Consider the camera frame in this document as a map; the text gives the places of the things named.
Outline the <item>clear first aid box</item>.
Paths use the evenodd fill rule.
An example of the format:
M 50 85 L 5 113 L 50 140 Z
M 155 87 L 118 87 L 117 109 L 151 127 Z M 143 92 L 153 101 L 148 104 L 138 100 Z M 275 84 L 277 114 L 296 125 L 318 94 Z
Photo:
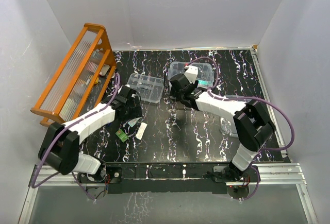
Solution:
M 169 70 L 168 70 L 168 80 L 170 80 L 170 78 L 172 78 L 173 76 L 180 74 L 180 73 L 184 73 L 184 68 L 187 65 L 187 62 L 180 62 L 180 61 L 173 61 L 170 64 Z M 199 69 L 198 72 L 198 76 L 197 76 L 197 80 L 205 80 L 205 81 L 209 81 L 212 85 L 210 85 L 209 87 L 203 87 L 201 85 L 198 85 L 199 87 L 203 87 L 203 88 L 210 88 L 213 86 L 214 80 L 215 80 L 215 76 L 214 76 L 214 71 L 212 69 L 211 64 L 209 63 L 193 63 L 191 64 L 193 66 L 197 66 Z

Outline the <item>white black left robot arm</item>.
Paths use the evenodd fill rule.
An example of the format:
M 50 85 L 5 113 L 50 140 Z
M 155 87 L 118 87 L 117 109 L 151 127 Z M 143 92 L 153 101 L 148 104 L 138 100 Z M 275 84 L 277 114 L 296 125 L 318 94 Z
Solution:
M 124 85 L 115 96 L 107 97 L 92 110 L 60 124 L 52 123 L 46 132 L 38 158 L 62 175 L 72 172 L 89 175 L 95 182 L 106 178 L 106 165 L 94 156 L 80 152 L 91 134 L 114 121 L 127 122 L 142 116 L 140 94 Z

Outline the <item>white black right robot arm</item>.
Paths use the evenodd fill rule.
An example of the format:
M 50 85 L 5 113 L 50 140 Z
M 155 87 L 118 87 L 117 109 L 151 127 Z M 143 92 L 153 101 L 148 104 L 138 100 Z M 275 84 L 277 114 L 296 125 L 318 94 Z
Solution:
M 200 88 L 198 83 L 185 74 L 177 74 L 169 80 L 170 96 L 188 108 L 209 112 L 230 122 L 229 130 L 237 135 L 240 145 L 219 176 L 242 181 L 248 176 L 253 159 L 275 133 L 275 125 L 257 98 L 249 102 L 244 102 L 242 97 L 229 99 Z

